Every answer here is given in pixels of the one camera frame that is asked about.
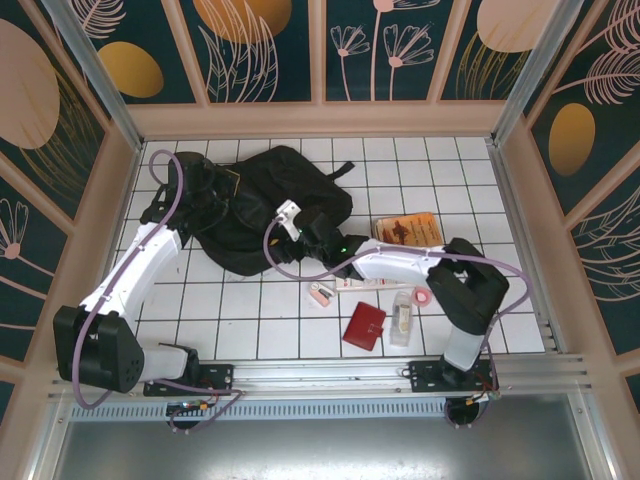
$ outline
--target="backpack strap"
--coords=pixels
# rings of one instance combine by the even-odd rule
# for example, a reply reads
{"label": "backpack strap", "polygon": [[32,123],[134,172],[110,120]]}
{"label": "backpack strap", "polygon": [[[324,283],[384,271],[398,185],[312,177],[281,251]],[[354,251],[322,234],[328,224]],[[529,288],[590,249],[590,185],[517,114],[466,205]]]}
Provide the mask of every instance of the backpack strap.
{"label": "backpack strap", "polygon": [[355,166],[355,164],[353,162],[346,162],[338,170],[336,170],[335,172],[330,173],[329,175],[327,175],[327,178],[329,180],[335,182],[338,178],[340,178],[341,176],[343,176],[346,173],[349,173],[354,168],[356,168],[356,166]]}

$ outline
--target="yellow circle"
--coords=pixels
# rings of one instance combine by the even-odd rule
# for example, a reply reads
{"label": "yellow circle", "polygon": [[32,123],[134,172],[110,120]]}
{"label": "yellow circle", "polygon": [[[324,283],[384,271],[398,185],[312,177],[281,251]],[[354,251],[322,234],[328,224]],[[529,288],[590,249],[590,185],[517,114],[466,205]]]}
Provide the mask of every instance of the yellow circle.
{"label": "yellow circle", "polygon": [[560,175],[576,173],[587,161],[596,138],[596,123],[587,107],[570,103],[562,107],[551,125],[549,159]]}
{"label": "yellow circle", "polygon": [[[252,15],[247,12],[245,1]],[[260,18],[275,37],[289,23],[292,8],[291,0],[193,0],[193,4],[213,33],[233,43],[264,40]]]}
{"label": "yellow circle", "polygon": [[151,55],[128,42],[113,42],[98,51],[111,80],[122,93],[149,98],[164,86],[162,70]]}

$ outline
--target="white tile floor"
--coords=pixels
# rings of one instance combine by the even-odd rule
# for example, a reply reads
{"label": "white tile floor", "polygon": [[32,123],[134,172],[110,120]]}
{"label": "white tile floor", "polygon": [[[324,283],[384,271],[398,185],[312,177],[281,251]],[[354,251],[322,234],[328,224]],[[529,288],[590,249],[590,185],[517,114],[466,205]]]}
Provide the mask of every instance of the white tile floor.
{"label": "white tile floor", "polygon": [[[371,235],[376,219],[431,211],[438,215],[445,241],[460,236],[487,257],[520,267],[489,155],[481,138],[324,138],[150,142],[143,155],[118,258],[133,239],[138,218],[156,184],[148,173],[151,154],[160,149],[191,150],[216,163],[234,163],[287,145],[301,151],[324,172],[344,161],[356,168],[337,181],[354,203],[344,233]],[[165,164],[165,158],[159,159]],[[305,259],[287,270],[311,275],[323,270]],[[512,280],[505,305],[522,292]],[[268,271],[252,278],[225,272],[193,241],[163,272],[140,312],[142,342],[177,342],[196,347],[203,360],[297,359],[415,356],[442,353],[451,329],[434,301],[414,309],[407,348],[389,344],[390,318],[372,352],[341,341],[359,301],[391,312],[396,291],[343,293],[327,307],[308,295],[309,284]],[[495,353],[542,352],[544,345],[531,302],[507,315],[490,338]]]}

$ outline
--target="decorative wallpaper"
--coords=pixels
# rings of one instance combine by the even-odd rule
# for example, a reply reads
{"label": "decorative wallpaper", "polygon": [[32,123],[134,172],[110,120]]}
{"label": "decorative wallpaper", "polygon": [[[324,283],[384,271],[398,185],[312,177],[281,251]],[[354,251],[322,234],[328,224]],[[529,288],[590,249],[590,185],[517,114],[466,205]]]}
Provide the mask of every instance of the decorative wallpaper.
{"label": "decorative wallpaper", "polygon": [[580,25],[582,25],[584,17],[586,17],[587,13],[589,13],[589,10],[593,6],[593,2],[594,0],[584,0],[582,6],[580,7],[580,11],[578,12],[578,15],[576,16],[575,20],[571,24],[571,29],[569,30],[568,34],[564,37],[564,41],[562,42],[562,45],[560,45],[560,48],[556,52],[555,57],[547,67],[547,70],[545,71],[544,75],[540,79],[540,82],[538,82],[538,86],[536,87],[534,92],[531,94],[531,98],[525,105],[524,107],[525,116],[529,116],[529,112],[538,101],[538,97],[540,97],[540,93],[542,93],[542,90],[545,87],[547,78],[549,77],[549,75],[551,75],[551,72],[553,72],[558,66],[558,63],[560,62],[564,53],[566,52],[567,47],[573,40],[573,37],[575,36],[576,32],[580,28]]}
{"label": "decorative wallpaper", "polygon": [[24,360],[66,241],[0,179],[0,356]]}
{"label": "decorative wallpaper", "polygon": [[442,100],[505,100],[558,0],[472,0]]}
{"label": "decorative wallpaper", "polygon": [[425,100],[451,6],[327,0],[326,100]]}
{"label": "decorative wallpaper", "polygon": [[633,402],[636,404],[638,413],[640,413],[640,373],[628,376],[626,381],[627,386],[629,387],[629,392],[631,392]]}
{"label": "decorative wallpaper", "polygon": [[565,213],[640,140],[640,8],[610,1],[531,132]]}
{"label": "decorative wallpaper", "polygon": [[640,169],[571,233],[613,348],[640,348]]}
{"label": "decorative wallpaper", "polygon": [[9,406],[9,400],[11,400],[11,394],[13,393],[13,383],[0,380],[0,427],[2,426],[2,419]]}
{"label": "decorative wallpaper", "polygon": [[0,152],[74,218],[104,130],[17,0],[0,5],[2,45]]}
{"label": "decorative wallpaper", "polygon": [[68,1],[127,104],[195,102],[159,0]]}
{"label": "decorative wallpaper", "polygon": [[311,100],[306,0],[181,0],[212,103]]}

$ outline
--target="orange book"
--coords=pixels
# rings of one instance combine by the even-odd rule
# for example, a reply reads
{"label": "orange book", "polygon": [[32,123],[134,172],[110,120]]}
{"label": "orange book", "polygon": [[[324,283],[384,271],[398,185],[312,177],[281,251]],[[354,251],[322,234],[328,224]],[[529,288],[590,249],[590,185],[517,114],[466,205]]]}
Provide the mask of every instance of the orange book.
{"label": "orange book", "polygon": [[382,218],[376,222],[376,238],[381,242],[410,247],[436,247],[444,240],[432,213]]}

